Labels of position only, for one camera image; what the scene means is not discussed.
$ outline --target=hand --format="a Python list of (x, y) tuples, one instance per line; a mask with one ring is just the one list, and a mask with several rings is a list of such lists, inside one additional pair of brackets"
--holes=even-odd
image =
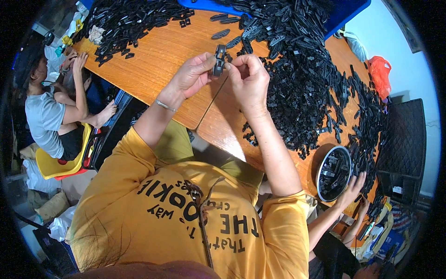
[(365, 217), (365, 215), (367, 214), (369, 205), (370, 205), (370, 202), (366, 198), (362, 197), (361, 202), (359, 204), (359, 211), (358, 211), (359, 217), (361, 217), (361, 218)]
[(266, 95), (268, 93), (269, 74), (260, 59), (253, 55), (241, 55), (232, 63), (225, 63), (232, 82), (235, 98), (242, 107), (243, 114), (261, 117), (268, 112)]
[(380, 266), (374, 262), (373, 264), (358, 269), (353, 279), (378, 279), (380, 275)]
[(75, 58), (76, 56), (78, 56), (78, 53), (77, 53), (75, 50), (72, 50), (72, 51), (70, 52), (70, 54), (68, 54), (68, 55), (66, 56), (65, 61), (64, 61), (63, 64), (62, 64), (62, 68), (63, 68), (64, 70), (68, 69), (68, 67), (70, 67), (71, 64), (73, 64), (73, 62), (74, 62), (74, 58)]
[(81, 55), (74, 58), (73, 64), (73, 78), (81, 78), (82, 79), (82, 69), (85, 66), (85, 62), (87, 61), (88, 54), (86, 52), (82, 52)]
[(342, 210), (345, 210), (347, 206), (349, 206), (355, 199), (358, 197), (359, 192), (365, 183), (365, 178), (367, 173), (365, 171), (359, 173), (359, 177), (352, 176), (350, 178), (350, 182), (345, 188), (344, 193), (336, 200), (335, 206), (340, 207)]
[(180, 92), (184, 99), (190, 98), (212, 81), (208, 71), (215, 63), (217, 59), (209, 52), (195, 56), (184, 62), (166, 87), (174, 92)]

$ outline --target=silver bangle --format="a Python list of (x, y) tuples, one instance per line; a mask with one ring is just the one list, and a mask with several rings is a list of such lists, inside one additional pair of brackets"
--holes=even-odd
[(155, 99), (155, 103), (157, 103), (158, 105), (162, 106), (163, 108), (166, 108), (168, 110), (171, 110), (173, 112), (177, 112), (178, 110), (176, 108), (171, 108), (170, 106), (163, 104), (162, 102), (158, 101), (158, 99)]

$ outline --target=bracelet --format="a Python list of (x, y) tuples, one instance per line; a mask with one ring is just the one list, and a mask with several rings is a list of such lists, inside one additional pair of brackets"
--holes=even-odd
[(66, 74), (67, 74), (69, 71), (70, 71), (70, 67), (68, 67), (68, 68), (65, 69), (65, 70), (64, 70), (63, 67), (62, 67), (60, 73), (61, 73), (62, 76), (66, 76)]
[(155, 99), (155, 103), (157, 103), (158, 105), (162, 106), (163, 108), (166, 108), (168, 110), (171, 110), (173, 112), (177, 112), (178, 110), (176, 108), (171, 108), (166, 104), (163, 104), (162, 102), (158, 101), (158, 99)]

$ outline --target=grey t-shirt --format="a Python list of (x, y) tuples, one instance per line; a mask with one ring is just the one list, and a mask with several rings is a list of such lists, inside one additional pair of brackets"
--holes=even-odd
[(61, 158), (64, 149), (57, 131), (65, 114), (65, 104), (56, 102), (53, 86), (44, 90), (42, 95), (26, 97), (26, 120), (36, 143), (51, 157)]

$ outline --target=black shorts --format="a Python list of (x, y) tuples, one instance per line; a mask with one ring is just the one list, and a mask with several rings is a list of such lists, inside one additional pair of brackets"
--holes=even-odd
[(84, 126), (78, 125), (77, 129), (59, 136), (64, 149), (61, 160), (73, 161), (82, 151), (83, 130)]

